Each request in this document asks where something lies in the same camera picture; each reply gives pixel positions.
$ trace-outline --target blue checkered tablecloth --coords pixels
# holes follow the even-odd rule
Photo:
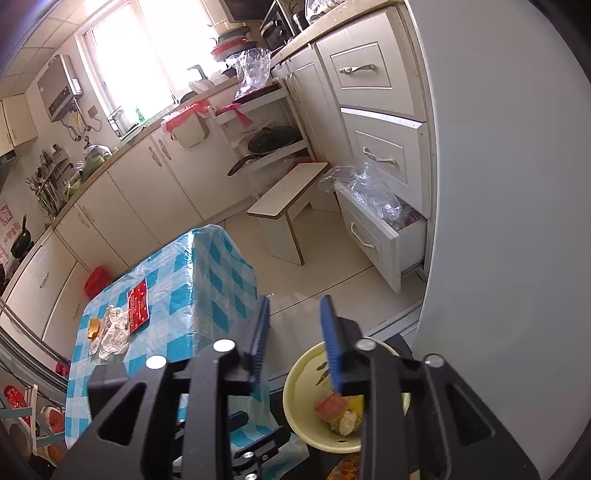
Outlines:
[[[146,278],[150,320],[131,336],[125,355],[108,362],[123,362],[130,376],[152,355],[169,361],[192,357],[199,349],[226,336],[236,322],[251,318],[257,305],[254,269],[242,257],[226,231],[217,225],[192,230],[144,260],[96,296],[84,310],[66,400],[66,443],[71,447],[89,425],[86,386],[94,367],[106,363],[90,356],[86,330],[91,317],[102,319],[109,305],[127,308],[127,292]],[[229,411],[243,410],[249,423],[232,432],[234,449],[248,445],[277,426],[269,410],[268,375],[251,397],[231,397]],[[187,396],[178,412],[186,418]],[[265,464],[265,479],[279,478],[308,457],[305,444],[292,435],[281,453]]]

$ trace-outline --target crumpled white paper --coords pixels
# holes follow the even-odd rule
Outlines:
[[[99,358],[107,360],[109,355],[123,355],[129,347],[129,321],[127,311],[109,305],[101,320],[101,329],[90,343],[90,354],[99,352]]]

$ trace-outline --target white bench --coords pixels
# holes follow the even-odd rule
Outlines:
[[[304,264],[292,220],[308,203],[314,210],[340,212],[333,194],[310,189],[329,168],[321,162],[297,165],[248,209],[248,215],[258,218],[273,257]]]

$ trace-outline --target small black robotic clamp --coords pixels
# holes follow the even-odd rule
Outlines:
[[[364,339],[352,320],[321,300],[331,377],[343,395],[363,394],[360,480],[408,480],[401,393],[412,395],[421,480],[539,480],[503,425],[439,355],[424,362],[391,355]],[[262,465],[288,442],[279,427],[231,454],[229,433],[246,424],[228,417],[229,395],[258,386],[269,328],[269,300],[255,319],[191,359],[153,356],[133,378],[122,364],[99,365],[88,383],[93,421],[52,480],[262,480]],[[181,394],[186,421],[177,422]],[[183,456],[180,470],[173,461]]]

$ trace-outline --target tile floor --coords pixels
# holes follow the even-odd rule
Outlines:
[[[349,238],[337,213],[306,207],[294,220],[304,265],[270,256],[255,218],[240,214],[221,222],[242,255],[255,267],[259,294],[271,297],[267,347],[271,376],[291,368],[322,340],[319,301],[331,295],[339,315],[367,331],[421,300],[425,284],[417,274],[392,291],[365,254]]]

